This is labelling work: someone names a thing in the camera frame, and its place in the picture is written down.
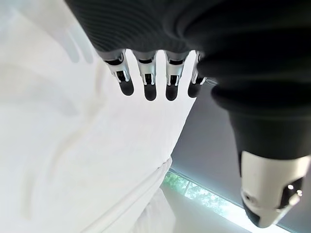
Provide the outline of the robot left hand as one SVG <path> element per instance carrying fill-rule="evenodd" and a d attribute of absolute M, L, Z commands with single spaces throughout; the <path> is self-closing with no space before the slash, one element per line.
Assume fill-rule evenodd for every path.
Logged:
<path fill-rule="evenodd" d="M 68 0 L 124 95 L 136 57 L 147 100 L 156 98 L 156 52 L 166 54 L 166 98 L 197 54 L 188 95 L 214 78 L 214 101 L 233 128 L 245 212 L 259 228 L 300 200 L 311 165 L 311 3 L 308 0 Z"/>

